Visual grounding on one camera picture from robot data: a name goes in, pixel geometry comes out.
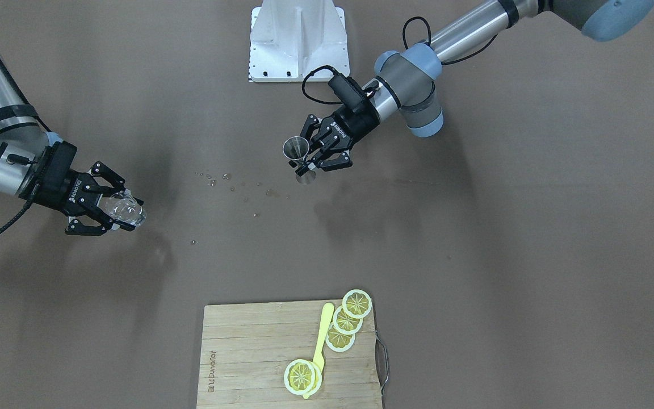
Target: black cable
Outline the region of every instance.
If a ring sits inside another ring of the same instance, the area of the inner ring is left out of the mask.
[[[482,52],[484,49],[487,49],[488,46],[490,46],[491,43],[493,43],[493,40],[495,40],[496,37],[498,37],[498,34],[495,35],[495,36],[493,36],[493,37],[491,37],[491,39],[488,40],[488,43],[486,43],[485,46],[481,47],[481,49],[478,50],[477,52],[474,52],[474,53],[471,54],[471,55],[467,55],[466,57],[459,58],[459,59],[457,59],[457,60],[453,60],[453,61],[449,61],[449,62],[442,62],[441,65],[451,65],[451,64],[456,64],[457,62],[462,62],[462,61],[468,60],[470,57],[475,57],[476,55],[479,55],[480,52]]]
[[[310,73],[308,73],[306,76],[304,76],[304,80],[301,81],[301,93],[304,94],[304,96],[306,96],[308,100],[315,101],[316,103],[322,103],[322,104],[325,104],[325,105],[339,105],[339,104],[341,104],[342,101],[322,101],[322,100],[318,100],[317,98],[312,98],[311,96],[309,96],[307,94],[307,89],[304,87],[305,85],[307,85],[307,80],[309,78],[314,77],[314,75],[316,73],[321,72],[322,70],[330,70],[332,72],[332,75],[338,75],[339,74],[337,68],[332,67],[332,65],[322,65],[322,67],[315,68]]]
[[[416,15],[416,16],[411,16],[411,18],[408,18],[408,21],[403,24],[403,45],[405,46],[405,49],[408,49],[408,41],[405,40],[405,29],[408,28],[408,24],[412,23],[415,20],[420,20],[423,21],[423,24],[425,24],[425,29],[428,31],[428,47],[430,47],[430,42],[433,41],[433,34],[430,33],[430,24],[428,24],[428,20],[423,18],[422,16]]]
[[[13,218],[11,218],[11,220],[9,220],[7,224],[3,225],[0,228],[0,235],[4,233],[5,230],[10,228],[11,225],[16,223],[16,221],[19,220],[19,218],[22,217],[22,215],[24,215],[24,212],[26,212],[27,210],[29,210],[30,207],[32,207],[32,203],[34,203],[34,196],[36,196],[38,190],[39,190],[39,184],[36,184],[34,186],[34,189],[32,189],[32,193],[29,194],[29,199],[27,199],[26,203],[24,204],[24,207],[22,207],[22,209],[18,213],[16,213],[16,215]]]
[[[22,100],[22,102],[27,104],[27,105],[31,105],[29,103],[29,101],[27,100],[27,97],[24,96],[24,93],[22,92],[22,90],[19,88],[18,85],[16,85],[16,81],[11,76],[11,73],[7,69],[7,65],[5,65],[5,63],[2,61],[1,57],[0,57],[0,70],[2,70],[2,73],[3,73],[3,75],[5,75],[5,78],[10,83],[11,88],[15,91],[16,95]],[[52,132],[52,130],[49,129],[47,124],[44,123],[42,118],[40,118],[39,116],[35,116],[35,119],[37,120],[37,122],[39,122],[39,124],[42,125],[44,130],[46,130],[47,132]]]

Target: yellow plastic spoon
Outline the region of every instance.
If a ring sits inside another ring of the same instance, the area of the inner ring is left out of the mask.
[[[327,338],[327,329],[329,329],[329,324],[332,322],[332,316],[334,315],[334,304],[326,303],[322,306],[322,317],[320,318],[320,330],[317,333],[317,347],[315,347],[315,355],[312,357],[312,364],[316,366],[319,370],[319,375],[321,377],[322,371],[325,367],[325,357],[322,355],[322,348],[325,346],[325,339]],[[304,399],[309,399],[312,394],[316,393],[319,386],[308,391],[308,393],[303,394],[301,397]]]

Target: white metal stand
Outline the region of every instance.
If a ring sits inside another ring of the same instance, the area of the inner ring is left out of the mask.
[[[301,81],[320,65],[350,74],[345,11],[332,0],[264,0],[251,11],[249,80]],[[332,78],[328,70],[311,81]]]

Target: metal handle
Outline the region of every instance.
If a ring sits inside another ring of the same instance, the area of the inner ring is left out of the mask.
[[[380,381],[380,374],[378,374],[378,381],[380,382],[380,394],[385,394],[385,386],[387,385],[387,382],[390,380],[390,359],[389,355],[387,354],[387,347],[385,347],[385,343],[380,339],[380,334],[375,331],[375,349],[380,346],[382,348],[382,355],[383,355],[383,360],[385,362],[385,376],[382,381]]]

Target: lemon slice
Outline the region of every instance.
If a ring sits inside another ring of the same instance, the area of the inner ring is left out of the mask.
[[[293,360],[284,370],[284,386],[293,394],[303,395],[317,383],[316,368],[307,360]]]
[[[309,397],[317,393],[317,391],[319,391],[320,386],[322,386],[322,371],[320,370],[320,368],[317,368],[317,365],[315,365],[314,362],[311,361],[307,361],[307,362],[309,362],[309,364],[312,366],[312,369],[315,371],[316,380],[315,380],[315,385],[312,386],[312,388],[309,389],[309,391],[307,391],[301,396],[304,399],[309,399]]]
[[[352,318],[365,318],[372,309],[372,298],[363,290],[350,290],[342,297],[342,308]]]
[[[348,316],[345,313],[345,309],[342,306],[338,306],[332,316],[332,325],[334,325],[338,332],[346,336],[351,336],[360,331],[360,327],[363,326],[363,319]]]
[[[330,324],[329,329],[327,329],[327,338],[325,339],[325,342],[329,349],[335,352],[345,352],[355,344],[355,334],[346,336],[342,332],[337,331],[334,324]]]

